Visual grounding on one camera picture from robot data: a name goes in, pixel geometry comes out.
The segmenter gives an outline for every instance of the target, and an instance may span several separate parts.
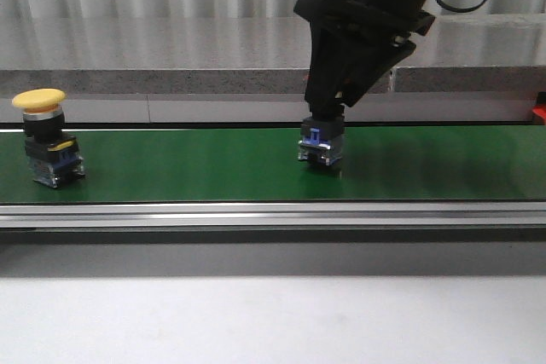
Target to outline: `yellow mushroom button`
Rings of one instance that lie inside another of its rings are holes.
[[[11,103],[28,113],[44,113],[57,108],[65,97],[64,91],[58,89],[38,89],[16,95]]]

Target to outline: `yellow button cap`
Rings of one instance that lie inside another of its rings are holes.
[[[59,145],[55,147],[48,148],[48,151],[51,151],[51,152],[61,151],[62,149],[71,147],[72,145],[74,145],[74,141],[66,141],[66,142],[60,143]]]
[[[58,89],[38,89],[16,95],[11,103],[18,108],[39,111],[40,108],[56,107],[65,97],[64,91]]]

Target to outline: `green conveyor belt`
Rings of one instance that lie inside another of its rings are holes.
[[[299,130],[82,131],[87,178],[32,181],[0,133],[0,204],[309,199],[546,199],[546,127],[346,130],[338,171],[296,160]]]

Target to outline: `aluminum rail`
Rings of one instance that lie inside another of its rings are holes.
[[[230,231],[249,227],[546,228],[546,201],[0,205],[0,232],[19,228]]]

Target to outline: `gray countertop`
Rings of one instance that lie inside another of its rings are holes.
[[[445,16],[372,90],[543,90],[546,14]],[[299,18],[0,20],[0,96],[301,94],[311,37]]]

